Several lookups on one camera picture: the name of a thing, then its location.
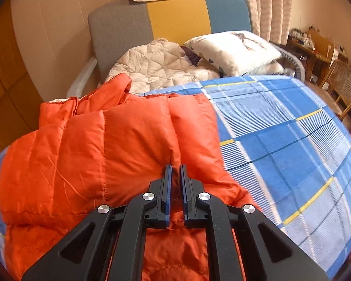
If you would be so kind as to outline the orange puffer jacket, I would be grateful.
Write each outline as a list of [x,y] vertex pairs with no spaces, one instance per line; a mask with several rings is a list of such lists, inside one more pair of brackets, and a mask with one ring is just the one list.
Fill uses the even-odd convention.
[[37,131],[7,150],[0,170],[5,263],[25,271],[101,204],[119,207],[174,169],[170,226],[149,230],[144,280],[207,280],[205,232],[184,226],[179,168],[225,204],[250,194],[225,170],[207,97],[137,96],[119,74],[81,99],[44,103]]

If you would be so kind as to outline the blue plaid bed sheet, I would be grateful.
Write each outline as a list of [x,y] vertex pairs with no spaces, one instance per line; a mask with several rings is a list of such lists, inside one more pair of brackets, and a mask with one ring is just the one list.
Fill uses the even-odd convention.
[[[225,170],[329,277],[351,253],[351,135],[302,82],[245,76],[143,95],[203,94],[217,117]],[[7,148],[0,153],[0,170]],[[6,224],[0,212],[0,263]]]

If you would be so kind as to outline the white pillow with print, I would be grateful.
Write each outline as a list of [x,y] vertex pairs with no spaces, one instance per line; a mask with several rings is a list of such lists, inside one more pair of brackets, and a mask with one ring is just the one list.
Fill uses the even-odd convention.
[[226,77],[249,73],[282,56],[271,43],[246,30],[198,36],[184,45]]

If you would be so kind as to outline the beige quilted blanket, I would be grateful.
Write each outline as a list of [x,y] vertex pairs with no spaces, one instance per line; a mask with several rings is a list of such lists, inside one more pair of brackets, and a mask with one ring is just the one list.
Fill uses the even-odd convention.
[[130,48],[113,65],[106,81],[122,73],[131,78],[130,92],[134,94],[221,77],[189,48],[164,38]]

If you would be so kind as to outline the wooden desk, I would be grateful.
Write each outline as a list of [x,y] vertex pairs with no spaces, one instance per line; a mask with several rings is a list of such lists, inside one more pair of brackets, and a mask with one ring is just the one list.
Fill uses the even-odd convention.
[[328,38],[313,29],[306,31],[314,42],[314,50],[308,49],[288,38],[287,48],[305,58],[306,81],[311,82],[313,75],[321,80],[335,60],[348,63],[347,56]]

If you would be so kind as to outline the clutter on desk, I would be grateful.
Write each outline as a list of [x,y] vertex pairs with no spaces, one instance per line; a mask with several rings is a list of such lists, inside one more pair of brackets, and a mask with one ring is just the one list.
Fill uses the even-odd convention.
[[314,50],[314,42],[307,33],[299,29],[292,29],[289,32],[289,39],[294,43],[298,43],[308,49]]

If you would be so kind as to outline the grey yellow blue headboard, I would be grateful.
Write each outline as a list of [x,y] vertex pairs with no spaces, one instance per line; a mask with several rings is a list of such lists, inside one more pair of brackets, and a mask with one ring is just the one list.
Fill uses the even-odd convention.
[[100,82],[127,50],[154,39],[182,45],[205,34],[252,29],[244,0],[117,0],[92,11],[88,25]]

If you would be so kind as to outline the beige striped curtain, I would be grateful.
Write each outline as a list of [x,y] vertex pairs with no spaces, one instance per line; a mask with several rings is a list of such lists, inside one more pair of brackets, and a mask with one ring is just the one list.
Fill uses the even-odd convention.
[[252,32],[266,41],[287,44],[292,0],[247,0],[247,3]]

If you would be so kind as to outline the grey padded bed rail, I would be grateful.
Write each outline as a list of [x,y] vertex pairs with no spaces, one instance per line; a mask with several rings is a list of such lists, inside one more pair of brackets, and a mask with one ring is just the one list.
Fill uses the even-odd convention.
[[97,59],[95,57],[92,57],[90,60],[88,60],[85,67],[82,69],[79,75],[77,75],[72,85],[70,86],[69,90],[67,91],[67,94],[66,94],[67,98],[82,97],[83,90],[88,80],[90,79],[94,69],[96,68],[96,66],[97,66]]

